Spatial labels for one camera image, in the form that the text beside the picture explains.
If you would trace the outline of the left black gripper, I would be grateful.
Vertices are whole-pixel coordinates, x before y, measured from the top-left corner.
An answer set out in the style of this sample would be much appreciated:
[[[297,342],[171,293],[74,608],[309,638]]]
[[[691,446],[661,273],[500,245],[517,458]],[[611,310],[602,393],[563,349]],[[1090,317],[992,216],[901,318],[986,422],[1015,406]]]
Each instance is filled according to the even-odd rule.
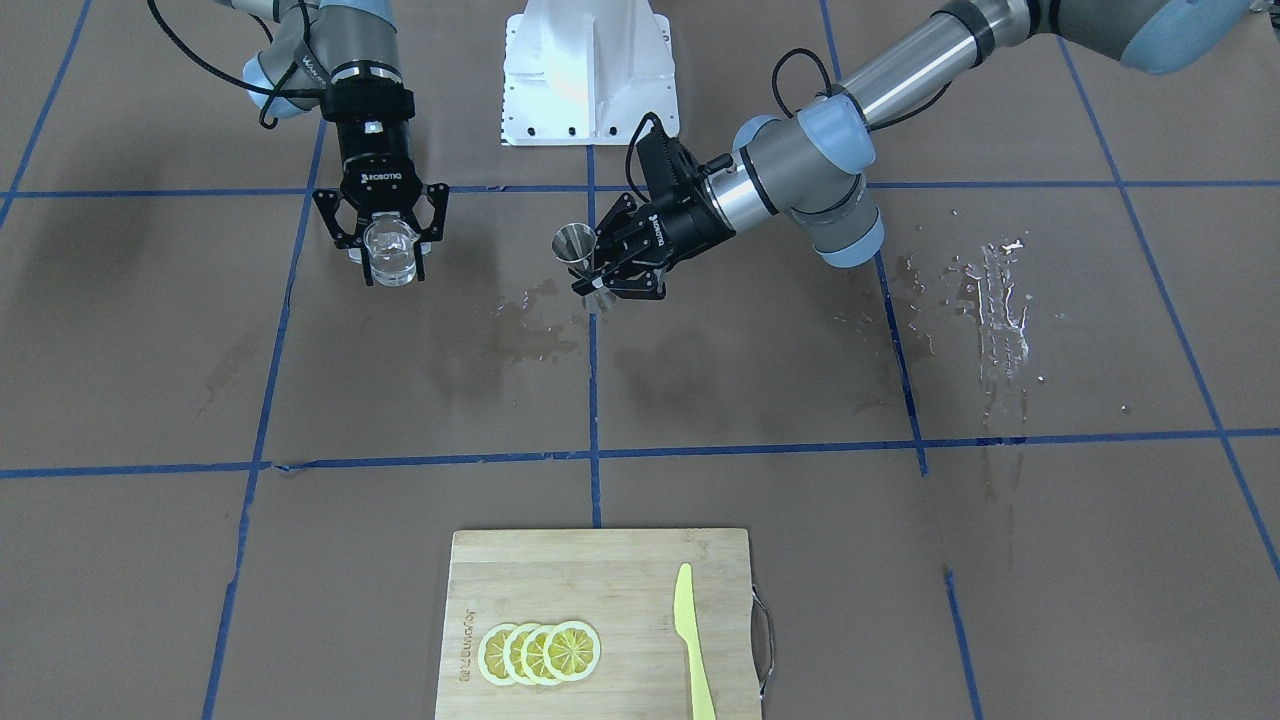
[[[640,202],[623,193],[598,223],[591,272],[572,274],[572,290],[586,296],[603,286],[618,299],[663,300],[668,269],[736,234],[703,195]]]

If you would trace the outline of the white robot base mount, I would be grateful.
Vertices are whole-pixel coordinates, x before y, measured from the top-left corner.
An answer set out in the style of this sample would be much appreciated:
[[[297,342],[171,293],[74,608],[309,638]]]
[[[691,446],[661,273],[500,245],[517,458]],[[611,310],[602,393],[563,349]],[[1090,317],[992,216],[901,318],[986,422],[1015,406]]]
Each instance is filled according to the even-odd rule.
[[[648,1],[530,1],[506,22],[500,141],[626,145],[655,113],[681,131],[669,19]]]

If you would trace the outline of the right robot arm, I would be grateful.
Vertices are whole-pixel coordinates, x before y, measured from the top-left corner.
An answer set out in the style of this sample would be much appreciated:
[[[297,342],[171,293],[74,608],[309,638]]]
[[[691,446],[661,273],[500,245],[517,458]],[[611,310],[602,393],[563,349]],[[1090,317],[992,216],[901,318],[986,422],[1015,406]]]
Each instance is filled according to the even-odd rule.
[[[425,277],[443,237],[449,188],[425,184],[413,161],[413,94],[404,87],[396,19],[387,1],[236,1],[276,23],[242,81],[261,118],[317,108],[335,127],[342,178],[314,191],[334,245],[367,284],[398,287]]]

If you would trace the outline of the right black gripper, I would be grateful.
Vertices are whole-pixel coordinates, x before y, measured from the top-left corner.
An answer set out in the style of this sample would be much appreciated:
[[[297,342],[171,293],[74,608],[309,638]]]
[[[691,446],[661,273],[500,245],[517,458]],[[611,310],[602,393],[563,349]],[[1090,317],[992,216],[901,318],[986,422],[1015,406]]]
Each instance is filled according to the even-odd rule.
[[[448,183],[425,184],[413,163],[410,123],[406,120],[342,122],[335,126],[340,160],[339,188],[312,191],[314,206],[337,249],[355,252],[364,282],[372,286],[365,234],[372,217],[398,213],[408,227],[406,234],[406,281],[425,279],[425,261],[431,243],[444,240],[445,215],[451,195]],[[431,217],[425,224],[415,215],[419,197],[425,197]],[[346,231],[338,213],[347,201],[356,211],[355,229]]]

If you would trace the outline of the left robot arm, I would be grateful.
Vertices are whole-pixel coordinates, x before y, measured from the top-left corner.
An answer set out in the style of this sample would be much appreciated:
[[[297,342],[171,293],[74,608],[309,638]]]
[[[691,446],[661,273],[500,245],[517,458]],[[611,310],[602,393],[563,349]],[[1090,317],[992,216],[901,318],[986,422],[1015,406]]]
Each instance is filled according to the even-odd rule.
[[[865,170],[872,136],[927,109],[996,50],[1037,35],[1152,76],[1180,70],[1219,44],[1247,1],[951,1],[804,108],[754,117],[731,150],[698,161],[646,113],[630,141],[646,191],[623,193],[568,263],[573,292],[660,300],[666,275],[772,217],[804,228],[837,268],[870,260],[884,241]]]

